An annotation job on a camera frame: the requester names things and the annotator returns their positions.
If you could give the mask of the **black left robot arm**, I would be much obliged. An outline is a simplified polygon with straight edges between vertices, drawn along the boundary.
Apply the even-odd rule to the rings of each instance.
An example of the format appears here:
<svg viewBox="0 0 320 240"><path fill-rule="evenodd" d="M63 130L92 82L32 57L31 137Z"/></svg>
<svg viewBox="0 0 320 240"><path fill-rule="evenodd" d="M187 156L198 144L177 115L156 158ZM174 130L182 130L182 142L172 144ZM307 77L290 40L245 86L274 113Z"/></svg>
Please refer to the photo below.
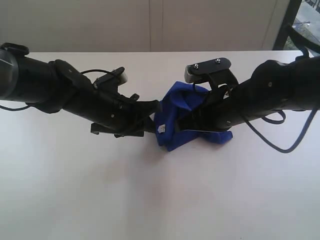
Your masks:
<svg viewBox="0 0 320 240"><path fill-rule="evenodd" d="M43 62L30 58L29 52L24 45L1 45L1 100L23 102L25 108L47 114L67 111L89 120L95 135L143 137L155 132L151 116L160 110L160 102L119 93L119 86L127 81L123 67L101 70L101 76L91 81L85 71L78 71L64 60Z"/></svg>

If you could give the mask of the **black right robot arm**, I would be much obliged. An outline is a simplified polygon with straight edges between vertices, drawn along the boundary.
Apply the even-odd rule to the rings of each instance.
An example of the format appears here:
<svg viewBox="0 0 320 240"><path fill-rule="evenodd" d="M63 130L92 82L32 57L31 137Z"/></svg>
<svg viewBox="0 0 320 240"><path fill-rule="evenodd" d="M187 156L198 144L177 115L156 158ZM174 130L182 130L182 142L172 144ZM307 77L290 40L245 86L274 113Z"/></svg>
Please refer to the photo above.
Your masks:
<svg viewBox="0 0 320 240"><path fill-rule="evenodd" d="M175 121L176 131L224 132L245 121L283 110L307 111L320 105L320 59L291 63L267 60L239 84L209 91L204 101Z"/></svg>

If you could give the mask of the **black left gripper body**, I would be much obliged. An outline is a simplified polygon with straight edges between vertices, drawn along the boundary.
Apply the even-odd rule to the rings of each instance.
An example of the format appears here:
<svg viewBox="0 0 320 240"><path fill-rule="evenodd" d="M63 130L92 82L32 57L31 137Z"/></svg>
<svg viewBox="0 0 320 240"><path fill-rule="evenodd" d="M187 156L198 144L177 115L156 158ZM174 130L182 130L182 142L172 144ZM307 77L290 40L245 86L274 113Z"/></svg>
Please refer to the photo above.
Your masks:
<svg viewBox="0 0 320 240"><path fill-rule="evenodd" d="M80 72L64 60L56 60L55 66L58 76L68 84L69 96L63 101L62 109L91 121L91 133L107 133L116 138L144 136L145 117L135 110L138 94L126 97L119 93L119 86L95 88L93 83L106 70Z"/></svg>

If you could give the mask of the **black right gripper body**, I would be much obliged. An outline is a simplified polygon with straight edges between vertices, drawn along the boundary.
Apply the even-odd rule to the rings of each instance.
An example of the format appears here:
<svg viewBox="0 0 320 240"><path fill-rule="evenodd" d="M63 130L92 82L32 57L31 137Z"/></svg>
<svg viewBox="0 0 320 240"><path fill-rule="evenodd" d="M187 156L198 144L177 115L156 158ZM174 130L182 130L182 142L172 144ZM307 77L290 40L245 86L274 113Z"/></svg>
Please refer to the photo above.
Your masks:
<svg viewBox="0 0 320 240"><path fill-rule="evenodd" d="M275 112L275 82L269 77L252 76L231 84L218 77L206 76L211 91L191 113L208 116L220 128L266 118Z"/></svg>

